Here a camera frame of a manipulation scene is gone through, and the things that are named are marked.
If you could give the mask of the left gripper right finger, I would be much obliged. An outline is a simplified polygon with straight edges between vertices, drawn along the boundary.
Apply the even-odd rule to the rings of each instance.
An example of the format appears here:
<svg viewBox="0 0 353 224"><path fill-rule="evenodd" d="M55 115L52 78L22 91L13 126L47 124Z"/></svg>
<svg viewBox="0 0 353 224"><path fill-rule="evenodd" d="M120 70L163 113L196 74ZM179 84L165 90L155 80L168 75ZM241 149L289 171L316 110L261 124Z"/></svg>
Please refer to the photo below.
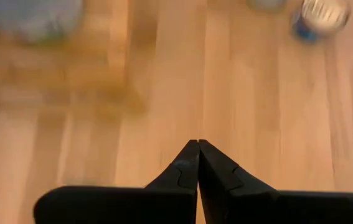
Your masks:
<svg viewBox="0 0 353 224"><path fill-rule="evenodd" d="M199 187L207 223L351 223L353 193L276 190L206 140Z"/></svg>

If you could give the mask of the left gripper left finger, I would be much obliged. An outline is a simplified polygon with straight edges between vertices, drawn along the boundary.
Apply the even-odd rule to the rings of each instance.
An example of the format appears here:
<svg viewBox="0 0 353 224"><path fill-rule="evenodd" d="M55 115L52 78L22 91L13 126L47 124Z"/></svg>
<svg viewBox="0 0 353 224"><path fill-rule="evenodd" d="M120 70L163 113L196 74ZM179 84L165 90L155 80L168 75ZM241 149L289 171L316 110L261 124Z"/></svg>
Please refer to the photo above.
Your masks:
<svg viewBox="0 0 353 224"><path fill-rule="evenodd" d="M195 223L199 143L190 140L143 188L68 185L43 194L34 221L56 223Z"/></svg>

